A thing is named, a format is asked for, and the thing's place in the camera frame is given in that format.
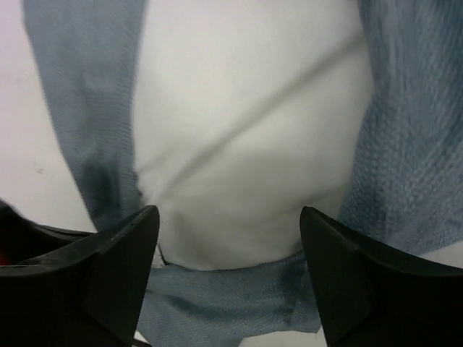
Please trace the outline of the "white pillow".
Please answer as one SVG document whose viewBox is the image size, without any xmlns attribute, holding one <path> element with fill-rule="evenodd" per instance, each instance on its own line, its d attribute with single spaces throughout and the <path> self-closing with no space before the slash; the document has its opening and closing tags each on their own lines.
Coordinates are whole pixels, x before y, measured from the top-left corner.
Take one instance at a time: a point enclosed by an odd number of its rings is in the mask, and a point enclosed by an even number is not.
<svg viewBox="0 0 463 347">
<path fill-rule="evenodd" d="M 373 90 L 355 1 L 149 1 L 135 172 L 167 262 L 249 267 L 339 211 Z"/>
</svg>

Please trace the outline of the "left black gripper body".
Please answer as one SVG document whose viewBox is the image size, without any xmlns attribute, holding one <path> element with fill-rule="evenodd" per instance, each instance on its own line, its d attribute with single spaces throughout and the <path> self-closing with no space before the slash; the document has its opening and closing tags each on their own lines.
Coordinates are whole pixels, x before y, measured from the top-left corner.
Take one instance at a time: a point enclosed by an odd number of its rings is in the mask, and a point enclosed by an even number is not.
<svg viewBox="0 0 463 347">
<path fill-rule="evenodd" d="M 1 266 L 18 265 L 89 235 L 34 223 L 1 201 Z"/>
</svg>

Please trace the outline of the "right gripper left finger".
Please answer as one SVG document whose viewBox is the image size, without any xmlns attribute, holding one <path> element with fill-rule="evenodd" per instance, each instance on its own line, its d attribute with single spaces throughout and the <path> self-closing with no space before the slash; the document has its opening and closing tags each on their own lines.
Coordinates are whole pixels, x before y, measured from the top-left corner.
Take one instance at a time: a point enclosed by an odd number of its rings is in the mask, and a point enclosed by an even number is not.
<svg viewBox="0 0 463 347">
<path fill-rule="evenodd" d="M 18 265 L 1 266 L 3 346 L 131 346 L 156 248 L 148 206 Z"/>
</svg>

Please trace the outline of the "blue plaid pillowcase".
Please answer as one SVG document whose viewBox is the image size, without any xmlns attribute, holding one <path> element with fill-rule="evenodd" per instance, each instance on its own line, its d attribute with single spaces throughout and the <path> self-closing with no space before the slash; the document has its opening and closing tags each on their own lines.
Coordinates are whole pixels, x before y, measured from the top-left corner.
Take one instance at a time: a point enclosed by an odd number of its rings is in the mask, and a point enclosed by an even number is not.
<svg viewBox="0 0 463 347">
<path fill-rule="evenodd" d="M 132 126 L 148 2 L 22 4 L 61 153 L 98 231 L 153 205 L 138 186 Z M 355 2 L 373 90 L 330 216 L 428 254 L 462 240 L 462 3 Z M 152 346 L 238 346 L 318 331 L 300 243 L 280 260 L 214 270 L 167 262 L 157 243 L 137 329 Z"/>
</svg>

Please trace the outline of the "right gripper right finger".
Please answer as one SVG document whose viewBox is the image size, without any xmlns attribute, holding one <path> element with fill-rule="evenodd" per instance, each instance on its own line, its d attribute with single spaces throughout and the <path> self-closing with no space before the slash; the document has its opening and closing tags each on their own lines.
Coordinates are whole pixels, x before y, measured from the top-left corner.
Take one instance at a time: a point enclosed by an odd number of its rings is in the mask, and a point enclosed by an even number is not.
<svg viewBox="0 0 463 347">
<path fill-rule="evenodd" d="M 461 346 L 462 269 L 356 232 L 313 207 L 300 234 L 328 346 Z"/>
</svg>

